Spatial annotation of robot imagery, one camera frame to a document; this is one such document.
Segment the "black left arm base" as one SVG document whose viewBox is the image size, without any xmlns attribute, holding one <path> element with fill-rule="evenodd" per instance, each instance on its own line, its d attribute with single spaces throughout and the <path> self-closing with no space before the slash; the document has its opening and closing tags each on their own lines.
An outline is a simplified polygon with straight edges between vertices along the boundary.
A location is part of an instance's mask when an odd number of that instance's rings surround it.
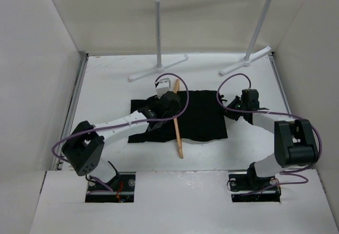
<svg viewBox="0 0 339 234">
<path fill-rule="evenodd" d="M 122 172 L 117 181 L 103 185 L 87 175 L 85 203 L 133 203 L 135 198 L 136 173 Z"/>
</svg>

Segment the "wooden clothes hanger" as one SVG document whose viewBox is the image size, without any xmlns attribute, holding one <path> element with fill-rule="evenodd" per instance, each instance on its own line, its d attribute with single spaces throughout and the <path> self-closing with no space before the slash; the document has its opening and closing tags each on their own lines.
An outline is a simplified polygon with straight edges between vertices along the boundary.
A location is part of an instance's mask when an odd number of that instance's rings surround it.
<svg viewBox="0 0 339 234">
<path fill-rule="evenodd" d="M 177 93 L 179 91 L 179 89 L 180 89 L 180 80 L 177 79 L 175 84 L 174 84 L 174 93 Z M 184 158 L 183 146 L 182 146 L 182 139 L 181 139 L 181 135 L 180 135 L 178 120 L 177 120 L 177 118 L 175 118 L 173 121 L 174 121 L 174 128 L 175 128 L 179 158 L 183 159 Z"/>
</svg>

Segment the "black trousers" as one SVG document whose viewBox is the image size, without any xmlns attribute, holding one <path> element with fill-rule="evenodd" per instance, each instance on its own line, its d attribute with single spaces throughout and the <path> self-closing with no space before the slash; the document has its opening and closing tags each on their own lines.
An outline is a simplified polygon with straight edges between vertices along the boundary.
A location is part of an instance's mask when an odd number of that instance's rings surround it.
<svg viewBox="0 0 339 234">
<path fill-rule="evenodd" d="M 197 142 L 227 139 L 224 108 L 217 98 L 222 95 L 216 91 L 189 91 L 189 104 L 185 112 L 178 117 L 182 139 Z M 128 143 L 168 142 L 176 139 L 174 122 L 168 121 L 160 129 L 135 134 L 128 138 Z"/>
</svg>

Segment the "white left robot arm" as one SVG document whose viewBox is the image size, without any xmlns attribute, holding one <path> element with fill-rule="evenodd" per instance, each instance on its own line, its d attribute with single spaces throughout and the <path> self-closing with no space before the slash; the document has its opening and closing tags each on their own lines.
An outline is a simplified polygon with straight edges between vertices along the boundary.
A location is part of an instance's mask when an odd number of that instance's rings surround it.
<svg viewBox="0 0 339 234">
<path fill-rule="evenodd" d="M 77 125 L 73 135 L 113 126 L 113 129 L 93 131 L 66 140 L 61 152 L 66 157 L 78 176 L 88 177 L 92 182 L 101 184 L 107 191 L 115 190 L 120 181 L 120 174 L 113 164 L 102 158 L 103 149 L 124 138 L 159 130 L 167 119 L 179 114 L 180 97 L 171 89 L 169 78 L 155 83 L 156 96 L 146 101 L 146 105 L 124 118 L 106 122 L 97 126 L 83 121 Z"/>
</svg>

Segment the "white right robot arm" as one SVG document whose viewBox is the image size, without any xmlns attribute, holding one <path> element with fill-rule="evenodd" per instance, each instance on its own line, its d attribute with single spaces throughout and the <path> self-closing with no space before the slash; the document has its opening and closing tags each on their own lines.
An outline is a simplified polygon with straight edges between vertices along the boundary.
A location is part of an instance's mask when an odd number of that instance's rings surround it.
<svg viewBox="0 0 339 234">
<path fill-rule="evenodd" d="M 260 107 L 259 93 L 255 89 L 242 90 L 241 96 L 225 106 L 225 116 L 237 121 L 243 118 L 249 124 L 274 135 L 274 152 L 250 164 L 246 183 L 251 189 L 260 188 L 275 174 L 290 167 L 309 167 L 319 159 L 314 131 L 309 120 L 287 113 L 270 112 Z"/>
</svg>

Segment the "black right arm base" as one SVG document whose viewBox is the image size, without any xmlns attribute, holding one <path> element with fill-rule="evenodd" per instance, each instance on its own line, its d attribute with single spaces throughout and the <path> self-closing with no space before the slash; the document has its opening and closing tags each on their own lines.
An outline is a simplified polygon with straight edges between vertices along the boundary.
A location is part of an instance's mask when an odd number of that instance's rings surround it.
<svg viewBox="0 0 339 234">
<path fill-rule="evenodd" d="M 280 202 L 281 189 L 275 176 L 250 179 L 247 172 L 229 172 L 227 188 L 234 203 Z"/>
</svg>

